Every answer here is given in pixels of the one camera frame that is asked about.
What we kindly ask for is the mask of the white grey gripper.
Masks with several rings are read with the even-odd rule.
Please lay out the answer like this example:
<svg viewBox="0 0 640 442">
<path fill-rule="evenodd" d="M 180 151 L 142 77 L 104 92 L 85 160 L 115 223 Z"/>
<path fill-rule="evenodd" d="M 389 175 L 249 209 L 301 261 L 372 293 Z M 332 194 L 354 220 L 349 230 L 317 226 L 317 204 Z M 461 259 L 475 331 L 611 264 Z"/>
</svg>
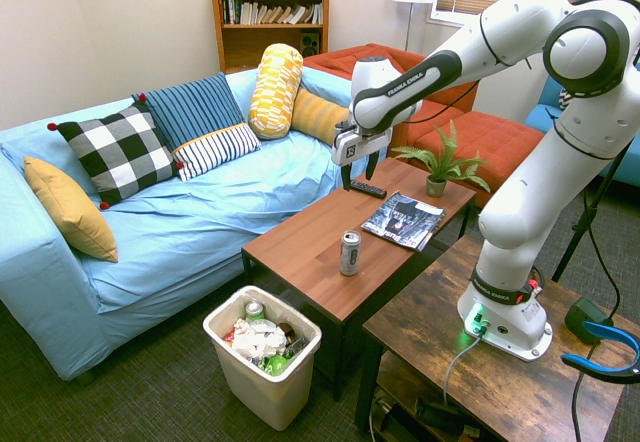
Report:
<svg viewBox="0 0 640 442">
<path fill-rule="evenodd" d="M 341 166 L 343 189 L 351 190 L 351 168 L 355 160 L 367 158 L 365 178 L 370 181 L 379 160 L 379 153 L 391 142 L 392 129 L 380 134 L 364 135 L 357 124 L 341 122 L 334 127 L 332 161 Z"/>
</svg>

